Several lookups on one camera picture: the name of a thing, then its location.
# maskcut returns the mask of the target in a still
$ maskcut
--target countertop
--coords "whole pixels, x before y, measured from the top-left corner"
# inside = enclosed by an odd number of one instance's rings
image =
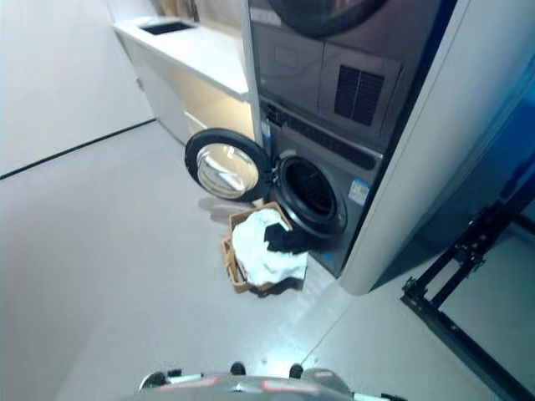
[[[114,24],[115,31],[161,57],[190,70],[232,97],[248,101],[240,37],[218,32],[202,24],[184,21],[195,28],[153,35],[144,26],[180,21],[178,18],[135,18]]]

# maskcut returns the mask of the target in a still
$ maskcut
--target white wall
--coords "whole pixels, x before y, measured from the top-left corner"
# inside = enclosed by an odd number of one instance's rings
[[[341,284],[364,294],[436,207],[535,51],[533,0],[460,0]]]
[[[201,23],[210,19],[233,28],[242,27],[242,0],[196,0]]]
[[[151,119],[105,0],[4,0],[0,175]]]
[[[151,0],[106,0],[115,21],[126,21],[138,17],[157,15]]]

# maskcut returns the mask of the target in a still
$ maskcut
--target dryer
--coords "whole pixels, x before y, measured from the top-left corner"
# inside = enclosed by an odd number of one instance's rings
[[[249,3],[260,97],[383,153],[456,0]]]

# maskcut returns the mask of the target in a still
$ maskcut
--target sink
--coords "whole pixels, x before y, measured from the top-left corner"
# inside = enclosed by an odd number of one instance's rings
[[[182,31],[184,29],[195,28],[194,26],[182,23],[180,21],[174,21],[172,23],[158,23],[156,25],[150,25],[148,27],[140,27],[144,31],[153,35],[162,35],[163,33],[170,33],[176,31]]]

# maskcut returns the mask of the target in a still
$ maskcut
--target white cloth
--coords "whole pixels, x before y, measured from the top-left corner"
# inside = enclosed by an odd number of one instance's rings
[[[243,223],[234,227],[232,232],[236,259],[247,272],[247,280],[255,286],[265,282],[281,282],[288,277],[304,279],[308,252],[293,255],[268,251],[269,244],[264,241],[266,227],[277,223],[288,231],[288,226],[277,211],[262,209],[252,213]]]

